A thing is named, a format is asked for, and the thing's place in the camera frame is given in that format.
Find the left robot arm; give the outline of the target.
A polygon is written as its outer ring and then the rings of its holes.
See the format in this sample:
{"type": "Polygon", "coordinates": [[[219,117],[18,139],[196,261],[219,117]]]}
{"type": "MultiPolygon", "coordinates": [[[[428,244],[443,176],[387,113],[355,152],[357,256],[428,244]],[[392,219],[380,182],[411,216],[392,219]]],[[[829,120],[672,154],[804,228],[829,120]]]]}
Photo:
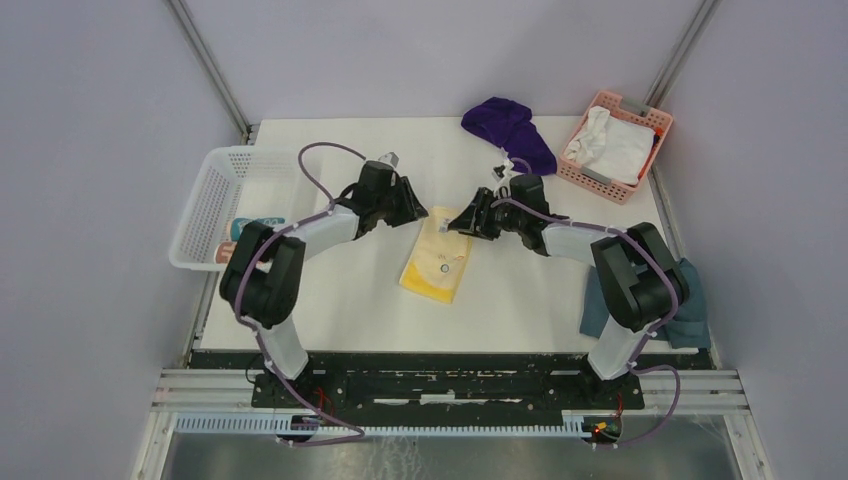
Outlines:
{"type": "Polygon", "coordinates": [[[293,407],[313,397],[303,373],[309,356],[292,319],[304,265],[337,245],[357,240],[378,223],[395,228],[428,216],[410,180],[387,163],[367,161],[358,181],[327,209],[278,230],[245,225],[219,285],[236,321],[252,330],[267,368],[279,378],[278,396],[293,407]]]}

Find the cream rabbit text towel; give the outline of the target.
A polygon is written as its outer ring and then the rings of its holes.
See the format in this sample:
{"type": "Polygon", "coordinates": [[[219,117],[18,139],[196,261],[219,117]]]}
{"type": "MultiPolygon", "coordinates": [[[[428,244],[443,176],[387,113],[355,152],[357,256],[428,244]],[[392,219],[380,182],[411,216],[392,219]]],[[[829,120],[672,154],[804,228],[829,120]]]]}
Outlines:
{"type": "Polygon", "coordinates": [[[218,245],[214,253],[214,261],[216,264],[227,264],[236,249],[237,244],[232,241],[222,242],[218,245]]]}

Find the white plastic basket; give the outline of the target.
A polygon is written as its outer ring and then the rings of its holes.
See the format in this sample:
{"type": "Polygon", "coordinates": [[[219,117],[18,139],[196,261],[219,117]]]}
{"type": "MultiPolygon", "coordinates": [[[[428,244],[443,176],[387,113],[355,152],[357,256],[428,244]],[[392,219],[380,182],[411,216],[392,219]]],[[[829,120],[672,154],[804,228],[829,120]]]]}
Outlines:
{"type": "Polygon", "coordinates": [[[168,257],[172,266],[221,271],[220,244],[232,239],[239,219],[296,221],[316,208],[317,190],[301,171],[297,152],[255,146],[210,151],[196,176],[168,257]]]}

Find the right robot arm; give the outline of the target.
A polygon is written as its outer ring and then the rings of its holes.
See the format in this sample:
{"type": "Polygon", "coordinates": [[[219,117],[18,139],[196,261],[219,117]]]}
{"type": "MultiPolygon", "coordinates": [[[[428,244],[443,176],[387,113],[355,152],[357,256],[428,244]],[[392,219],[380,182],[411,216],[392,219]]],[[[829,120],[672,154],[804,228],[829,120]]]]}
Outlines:
{"type": "Polygon", "coordinates": [[[602,408],[617,396],[616,379],[634,372],[648,339],[690,295],[654,224],[620,229],[555,215],[539,175],[514,176],[496,190],[479,188],[446,228],[489,241],[515,233],[538,255],[593,267],[609,318],[577,382],[580,400],[591,408],[602,408]]]}

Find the yellow cloth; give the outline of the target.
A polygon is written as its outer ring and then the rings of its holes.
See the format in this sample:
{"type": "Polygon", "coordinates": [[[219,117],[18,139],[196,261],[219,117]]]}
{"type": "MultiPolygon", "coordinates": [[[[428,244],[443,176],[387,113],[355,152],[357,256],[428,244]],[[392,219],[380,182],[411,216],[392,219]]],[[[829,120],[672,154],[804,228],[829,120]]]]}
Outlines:
{"type": "Polygon", "coordinates": [[[404,289],[444,304],[452,304],[471,252],[471,238],[448,229],[460,211],[432,207],[400,276],[404,289]]]}

